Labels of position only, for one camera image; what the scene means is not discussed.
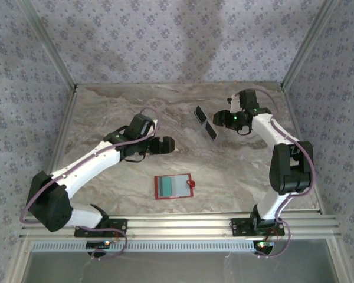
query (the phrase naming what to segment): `patterned wallpaper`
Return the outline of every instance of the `patterned wallpaper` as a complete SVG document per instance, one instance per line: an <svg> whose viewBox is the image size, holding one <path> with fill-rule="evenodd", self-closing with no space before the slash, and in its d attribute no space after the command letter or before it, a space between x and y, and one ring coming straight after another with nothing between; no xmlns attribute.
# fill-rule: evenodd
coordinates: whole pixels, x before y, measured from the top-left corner
<svg viewBox="0 0 354 283"><path fill-rule="evenodd" d="M0 282L31 178L49 161L68 94L15 0L0 1Z"/></svg>
<svg viewBox="0 0 354 283"><path fill-rule="evenodd" d="M322 0L32 0L76 83L281 81Z"/></svg>
<svg viewBox="0 0 354 283"><path fill-rule="evenodd" d="M337 6L288 93L354 265L354 0Z"/></svg>

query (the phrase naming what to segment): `robotic arm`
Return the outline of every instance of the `robotic arm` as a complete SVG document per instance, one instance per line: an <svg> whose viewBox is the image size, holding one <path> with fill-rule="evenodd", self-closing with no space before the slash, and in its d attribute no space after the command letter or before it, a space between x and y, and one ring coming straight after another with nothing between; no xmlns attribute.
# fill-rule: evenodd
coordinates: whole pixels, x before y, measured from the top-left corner
<svg viewBox="0 0 354 283"><path fill-rule="evenodd" d="M270 228L279 231L279 222L276 214L289 203L293 195L302 193L313 182L312 169L303 152L297 147L300 145L312 160L313 148L309 142L298 141L291 137L278 122L273 119L268 108L260 108L257 103L255 90L245 90L232 95L228 99L231 104L230 111L222 110L214 115L213 123L225 126L231 130L240 131L248 127L248 133L255 131L273 150L269 180L271 189L264 199L254 206L249 219L233 221L235 235L265 235Z"/></svg>
<svg viewBox="0 0 354 283"><path fill-rule="evenodd" d="M165 154L174 151L171 137L155 137L157 121L139 113L129 126L109 133L92 151L74 163L48 175L41 171L32 180L25 213L30 211L50 232L63 227L111 227L108 215L96 205L71 203L70 199L89 180L135 153Z"/></svg>

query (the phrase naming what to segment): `marble tabletop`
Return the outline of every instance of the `marble tabletop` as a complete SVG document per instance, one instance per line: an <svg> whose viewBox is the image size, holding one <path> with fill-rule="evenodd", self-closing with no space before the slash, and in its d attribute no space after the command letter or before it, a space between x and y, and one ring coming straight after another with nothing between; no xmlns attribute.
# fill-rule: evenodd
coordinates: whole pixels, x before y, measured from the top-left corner
<svg viewBox="0 0 354 283"><path fill-rule="evenodd" d="M248 212L270 189L268 172L272 150L260 136L216 127L219 142L213 143L201 130L193 111L200 105L210 119L229 109L227 98L249 87L262 88L273 102L257 93L260 106L268 107L291 134L295 129L276 83L132 84L80 85L59 167L89 152L102 138L130 123L143 106L156 107L162 116L157 136L171 136L176 150L148 156L141 163L121 162L83 186L73 202L96 204L109 215L143 213ZM154 118L151 111L146 115ZM156 200L153 177L191 173L196 182L194 196ZM293 199L289 209L318 208L311 195Z"/></svg>

